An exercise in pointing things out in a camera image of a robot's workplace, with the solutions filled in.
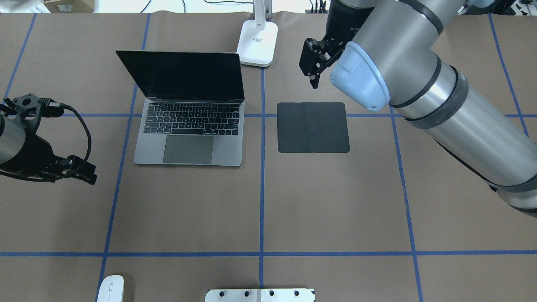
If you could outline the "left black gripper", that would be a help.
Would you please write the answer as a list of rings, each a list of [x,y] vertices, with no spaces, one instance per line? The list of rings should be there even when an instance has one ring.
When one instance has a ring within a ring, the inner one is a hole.
[[[56,156],[52,146],[35,134],[27,134],[18,153],[0,167],[2,176],[31,182],[74,178],[94,185],[97,178],[92,163],[75,155]]]

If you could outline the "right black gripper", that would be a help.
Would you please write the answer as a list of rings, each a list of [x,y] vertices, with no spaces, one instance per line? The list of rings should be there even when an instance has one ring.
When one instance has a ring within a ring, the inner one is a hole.
[[[317,89],[320,76],[343,54],[345,43],[354,38],[357,31],[376,6],[375,0],[332,0],[328,10],[324,40],[307,38],[304,41],[299,67]]]

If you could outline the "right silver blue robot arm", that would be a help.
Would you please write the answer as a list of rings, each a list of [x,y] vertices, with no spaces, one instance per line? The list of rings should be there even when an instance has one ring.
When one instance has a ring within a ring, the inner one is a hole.
[[[484,180],[511,208],[536,216],[537,148],[455,67],[431,50],[460,10],[495,0],[332,0],[322,40],[307,38],[299,67],[365,109],[389,105]]]

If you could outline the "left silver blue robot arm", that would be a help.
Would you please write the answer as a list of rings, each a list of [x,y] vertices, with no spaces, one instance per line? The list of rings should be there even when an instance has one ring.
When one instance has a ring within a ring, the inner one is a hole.
[[[96,167],[88,162],[92,138],[86,122],[73,108],[69,108],[82,124],[87,136],[87,150],[83,158],[75,155],[56,156],[48,141],[23,128],[13,119],[1,117],[1,175],[35,183],[54,183],[73,178],[94,185]]]

